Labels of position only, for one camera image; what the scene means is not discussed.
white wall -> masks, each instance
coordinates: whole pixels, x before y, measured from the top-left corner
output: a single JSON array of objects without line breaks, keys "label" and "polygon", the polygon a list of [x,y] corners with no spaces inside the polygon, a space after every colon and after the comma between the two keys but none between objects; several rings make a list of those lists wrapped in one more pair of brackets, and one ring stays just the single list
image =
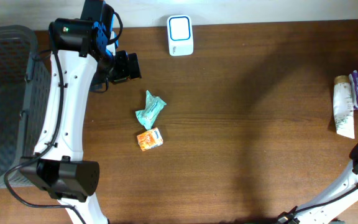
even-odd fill
[{"label": "white wall", "polygon": [[[0,0],[0,26],[46,30],[58,17],[81,16],[84,0]],[[164,26],[188,14],[194,25],[358,19],[358,0],[107,0],[124,27]]]}]

